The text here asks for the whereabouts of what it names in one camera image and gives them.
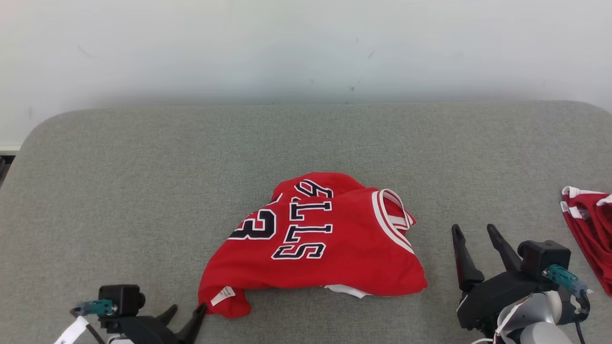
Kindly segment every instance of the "red basketball jersey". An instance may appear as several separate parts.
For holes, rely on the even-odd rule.
[[[250,214],[217,250],[202,276],[200,304],[235,318],[250,312],[246,289],[347,286],[397,296],[427,286],[402,233],[411,218],[394,192],[361,187],[319,196],[333,188],[313,182],[317,196],[298,199],[301,181]]]

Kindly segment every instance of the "clothing tag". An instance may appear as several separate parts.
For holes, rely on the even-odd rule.
[[[77,338],[85,331],[86,326],[89,325],[87,320],[82,316],[76,318],[75,322],[62,333],[61,336],[55,341],[54,344],[72,344]]]
[[[212,300],[211,300],[211,304],[213,306],[217,305],[219,302],[227,299],[228,297],[232,297],[232,296],[236,296],[236,293],[234,293],[234,290],[230,287],[230,286],[226,286],[225,288],[221,289],[221,291],[219,291],[219,293],[217,294],[217,296],[215,296]]]

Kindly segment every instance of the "white cable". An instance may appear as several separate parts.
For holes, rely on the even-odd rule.
[[[493,341],[493,339],[491,339],[491,338],[482,338],[482,339],[478,339],[478,340],[477,340],[477,341],[475,341],[475,342],[472,342],[472,344],[476,344],[476,343],[484,343],[484,342],[492,342],[492,341]]]

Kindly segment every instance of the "white baseboard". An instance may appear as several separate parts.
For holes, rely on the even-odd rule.
[[[21,146],[0,146],[0,155],[17,155]]]

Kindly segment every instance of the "red fabric with white trim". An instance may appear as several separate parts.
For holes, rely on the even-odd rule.
[[[562,194],[565,221],[603,289],[612,295],[612,206],[605,201],[609,194],[569,186]]]
[[[356,185],[346,175],[326,176],[347,181],[338,188],[312,174],[303,178],[306,177],[312,183],[317,181],[316,188],[321,188],[317,195],[331,191],[333,198],[294,192],[292,188],[297,190],[295,186],[303,179],[292,179],[289,183],[292,187],[280,188],[281,183],[273,202],[260,209],[274,213],[274,235],[266,239],[230,238],[208,262],[198,299],[200,304],[207,304],[209,313],[227,318],[249,314],[251,307],[244,294],[247,289],[341,285],[372,295],[398,296],[417,293],[427,286],[423,267],[405,237],[406,229],[415,221],[396,193]],[[312,192],[312,184],[299,185],[306,193]],[[347,185],[353,190],[347,191]],[[303,219],[295,220],[295,206],[326,203],[330,204],[329,209],[300,208],[298,216]],[[260,211],[247,216],[234,233],[244,231],[245,221],[251,220],[255,221],[254,228],[260,230],[263,225],[258,218]],[[298,237],[299,242],[291,242],[289,229],[295,225],[332,225],[332,230],[295,232],[294,238]],[[286,258],[299,255],[297,246],[306,243],[324,244],[324,250],[307,249],[298,258]],[[287,245],[294,248],[279,251]],[[235,296],[218,297],[212,304],[227,287],[231,287]]]

